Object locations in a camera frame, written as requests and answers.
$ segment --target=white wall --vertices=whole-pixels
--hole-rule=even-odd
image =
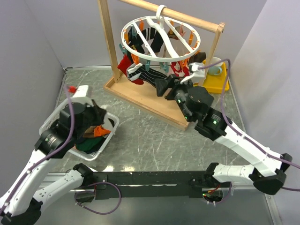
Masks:
[[[26,165],[54,109],[63,70],[23,0],[0,0],[0,196]]]
[[[109,65],[97,0],[25,0],[41,24],[63,67]],[[266,0],[149,0],[226,27],[216,55],[235,59]],[[119,60],[120,31],[129,21],[153,12],[108,0]],[[209,51],[214,34],[198,29],[201,49]]]
[[[268,0],[232,68],[232,82],[250,135],[300,164],[300,1]],[[285,186],[300,188],[289,168]],[[299,224],[300,193],[279,191],[284,224]]]

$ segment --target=teal clothespin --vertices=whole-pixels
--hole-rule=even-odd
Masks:
[[[120,47],[122,53],[125,54],[125,55],[127,55],[127,49],[124,48],[124,46],[122,44],[119,44],[119,47]]]
[[[150,69],[150,60],[147,60],[145,68],[146,68],[146,71],[149,71],[149,69]]]
[[[137,36],[137,31],[136,31],[136,29],[133,27],[133,28],[132,28],[132,37],[133,37],[133,38],[136,38],[136,36]]]
[[[166,73],[169,72],[169,65],[168,65],[167,62],[165,62],[165,63],[160,62],[159,65],[160,65],[160,67],[161,67]]]

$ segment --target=yellow container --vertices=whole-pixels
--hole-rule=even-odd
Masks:
[[[210,93],[217,93],[217,94],[222,93],[223,84],[224,84],[225,78],[227,76],[226,64],[224,62],[223,62],[223,65],[221,68],[222,68],[223,72],[220,75],[207,74],[207,76],[206,76],[206,79],[203,83],[203,87],[205,87],[206,90]],[[225,86],[225,91],[226,90],[229,90],[228,81],[226,82],[226,86]]]

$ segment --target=gray marble surface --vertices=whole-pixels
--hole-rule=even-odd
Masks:
[[[248,164],[236,153],[202,137],[190,124],[181,131],[103,90],[112,76],[110,69],[68,70],[67,85],[88,84],[98,105],[111,105],[120,119],[116,134],[94,161],[85,161],[67,153],[52,172],[65,172],[78,163],[97,171],[187,171],[205,170],[211,162],[225,165]],[[220,110],[220,95],[214,94],[212,107]],[[60,102],[65,99],[64,93]],[[226,114],[239,127],[241,120],[231,90],[225,94]]]

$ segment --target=wooden frame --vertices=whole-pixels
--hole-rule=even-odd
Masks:
[[[158,5],[143,0],[119,0],[130,5],[149,10],[156,13]],[[101,21],[103,25],[106,45],[110,57],[113,71],[113,77],[105,84],[104,89],[111,94],[119,97],[146,112],[159,117],[167,123],[185,130],[188,122],[185,120],[182,112],[178,108],[175,101],[167,101],[163,97],[156,96],[156,90],[148,83],[136,85],[131,83],[122,72],[118,70],[118,60],[113,40],[113,31],[109,16],[107,0],[98,0]],[[210,52],[206,58],[208,65],[215,53],[217,44],[224,30],[225,24],[215,24],[190,15],[186,15],[169,8],[164,8],[161,15],[189,23],[190,25],[199,27],[203,30],[215,33]]]

